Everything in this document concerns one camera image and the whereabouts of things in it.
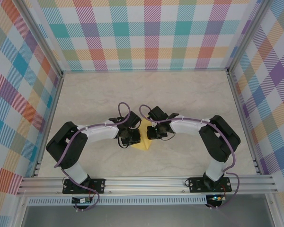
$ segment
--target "black mounting plate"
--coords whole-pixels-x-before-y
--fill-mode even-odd
[[[188,179],[189,191],[193,192],[224,192],[223,185],[225,187],[225,192],[231,192],[231,185],[228,177],[222,177],[217,187],[213,190],[209,190],[203,183],[202,177],[190,177]]]
[[[99,194],[103,194],[105,188],[105,179],[90,179],[88,187],[94,189]],[[66,179],[63,183],[62,194],[89,194],[89,190],[75,185],[70,181],[70,179]]]

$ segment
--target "aluminum frame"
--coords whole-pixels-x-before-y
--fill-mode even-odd
[[[45,130],[44,130],[44,135],[43,135],[43,138],[42,138],[42,141],[41,141],[41,145],[40,145],[40,148],[39,148],[38,153],[37,153],[37,159],[34,161],[34,163],[33,163],[34,168],[32,168],[32,170],[30,172],[31,176],[33,176],[35,174],[38,163],[41,164],[43,154],[44,154],[44,151],[45,151],[45,147],[46,147],[46,143],[47,143],[47,140],[48,140],[48,136],[49,136],[49,133],[50,133],[50,129],[51,129],[51,126],[52,126],[52,123],[53,123],[53,117],[54,117],[54,114],[55,114],[55,111],[56,111],[56,108],[57,108],[57,105],[58,105],[58,100],[59,100],[60,93],[61,93],[61,90],[62,90],[63,82],[64,82],[64,78],[63,77],[59,78],[56,94],[55,94],[55,97],[53,99],[53,105],[51,107],[49,117],[48,117],[48,120],[47,120],[47,124],[46,124]]]
[[[247,121],[246,121],[246,117],[244,115],[244,111],[242,109],[242,106],[240,105],[239,94],[238,94],[237,90],[235,89],[235,84],[232,80],[231,73],[226,72],[226,75],[227,75],[229,85],[231,87],[232,96],[234,98],[234,101],[235,101],[235,104],[236,104],[236,107],[237,107],[237,110],[238,110],[238,113],[239,113],[239,117],[240,117],[240,120],[241,120],[241,124],[242,124],[242,127],[243,127],[243,131],[244,131],[244,134],[245,134],[245,137],[246,137],[246,140],[247,140],[247,144],[248,144],[251,156],[254,158],[254,160],[257,164],[257,168],[258,168],[259,173],[264,174],[264,170],[263,170],[263,167],[261,165],[260,158],[259,158],[258,154],[256,153],[255,144],[253,143],[251,134],[250,134],[249,129],[248,129],[248,124],[247,124]],[[283,221],[282,215],[281,215],[282,204],[281,204],[279,195],[267,193],[266,194],[266,200],[267,200],[268,207],[270,209],[270,213],[272,215],[273,221],[275,223],[275,226],[284,227],[284,221]]]
[[[237,178],[230,178],[233,194],[238,185]],[[100,196],[140,196],[140,195],[215,195],[214,192],[190,193],[184,185],[191,176],[162,176],[162,177],[105,177],[104,193]],[[240,175],[238,194],[277,193],[275,182],[271,175]],[[18,196],[69,196],[62,194],[63,177],[31,177],[23,178]]]
[[[42,32],[39,29],[39,26],[35,22],[33,16],[29,12],[27,5],[23,2],[23,0],[13,0],[15,6],[19,10],[21,16],[25,20],[29,30],[34,35],[37,43],[41,47],[42,51],[44,52],[45,56],[47,57],[49,63],[53,67],[54,71],[62,77],[63,70],[61,69],[58,61],[56,60],[52,50],[50,49],[49,45],[47,44]]]
[[[257,32],[257,29],[259,28],[264,16],[266,15],[267,11],[269,10],[270,6],[273,4],[274,0],[262,0],[261,5],[252,20],[250,27],[248,28],[241,45],[237,49],[231,64],[228,68],[229,72],[232,72],[236,66],[238,65],[240,59],[242,58],[246,48],[248,47],[250,41],[254,37],[255,33]]]
[[[226,71],[225,68],[209,68],[209,69],[190,69],[190,70],[112,70],[109,71],[109,73],[116,73],[116,72],[193,72],[193,71]],[[69,71],[66,70],[64,71],[64,74],[83,74],[83,73],[107,73],[107,70],[98,70],[98,71],[94,71],[94,70],[85,70],[85,71]]]

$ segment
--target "yellow fabric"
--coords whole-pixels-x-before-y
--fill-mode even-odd
[[[140,135],[141,135],[141,142],[137,144],[133,144],[132,145],[133,148],[138,148],[140,150],[148,150],[148,148],[150,148],[151,140],[147,138],[147,134],[146,134],[147,126],[151,126],[151,122],[143,118],[141,121],[141,125],[139,127]]]

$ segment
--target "plaid wall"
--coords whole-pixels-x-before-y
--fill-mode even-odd
[[[57,81],[12,0],[0,0],[0,227],[32,170]]]
[[[254,6],[254,8],[253,8],[253,10],[252,10],[252,12],[251,12],[249,18],[248,18],[248,20],[247,20],[247,22],[246,22],[246,24],[245,24],[245,26],[244,26],[244,28],[243,28],[243,30],[242,30],[240,36],[239,36],[239,39],[238,39],[237,42],[236,42],[236,45],[235,45],[235,47],[233,48],[233,50],[232,50],[232,52],[231,52],[231,56],[230,56],[230,58],[228,59],[228,62],[227,62],[227,64],[226,64],[226,67],[227,67],[227,68],[229,68],[229,66],[230,66],[230,64],[231,64],[231,62],[232,62],[232,59],[233,59],[233,57],[235,56],[235,54],[236,54],[236,52],[237,52],[239,46],[241,45],[241,43],[242,43],[242,41],[243,41],[243,38],[245,37],[245,34],[246,34],[246,32],[248,31],[248,29],[249,29],[249,27],[250,27],[250,25],[251,25],[252,20],[255,18],[256,14],[257,14],[257,11],[259,10],[259,7],[260,7],[262,1],[263,1],[263,0],[257,0],[257,2],[256,2],[256,4],[255,4],[255,6]]]
[[[274,176],[284,207],[284,0],[273,2],[233,79],[264,172]]]
[[[72,71],[225,68],[256,1],[26,0]]]

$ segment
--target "beige tabletop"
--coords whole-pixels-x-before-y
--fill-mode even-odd
[[[242,141],[231,172],[256,173],[224,71],[66,74],[49,139],[67,121],[91,125],[118,117],[119,102],[127,102],[138,115],[141,104],[198,119],[221,115]],[[186,134],[154,140],[147,151],[122,149],[116,140],[87,142],[79,159],[86,172],[97,177],[202,175],[210,160],[200,136]],[[45,152],[39,177],[63,176],[53,168],[55,163]]]

